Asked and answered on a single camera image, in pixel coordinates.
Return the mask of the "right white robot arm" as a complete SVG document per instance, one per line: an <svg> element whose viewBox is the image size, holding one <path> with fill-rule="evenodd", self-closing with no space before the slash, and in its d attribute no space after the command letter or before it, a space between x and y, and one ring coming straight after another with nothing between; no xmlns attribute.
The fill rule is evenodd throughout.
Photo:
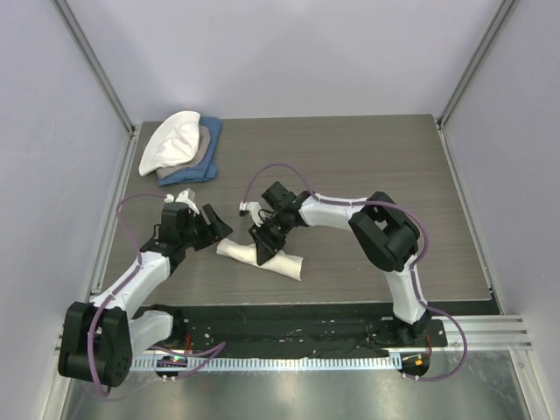
<svg viewBox="0 0 560 420"><path fill-rule="evenodd" d="M309 191L296 195L276 182L262 198L267 209L257 202L240 204L240 212L250 214L254 222L248 232L259 266L279 255L294 228L328 227L351 232L366 258L388 282L398 340L413 346L425 337L431 315L417 273L420 231L386 193L354 200Z"/></svg>

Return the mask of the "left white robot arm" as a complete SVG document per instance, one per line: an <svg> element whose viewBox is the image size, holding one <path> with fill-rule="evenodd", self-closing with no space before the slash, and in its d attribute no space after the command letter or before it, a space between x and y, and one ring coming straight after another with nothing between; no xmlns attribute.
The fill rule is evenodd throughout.
<svg viewBox="0 0 560 420"><path fill-rule="evenodd" d="M206 249L232 232L209 204L200 210L184 202L164 205L160 222L130 267L101 295L66 310L59 374L91 382L107 394L123 383L133 360L150 347L159 342L169 349L180 347L186 327L173 314L138 310L185 260L188 249Z"/></svg>

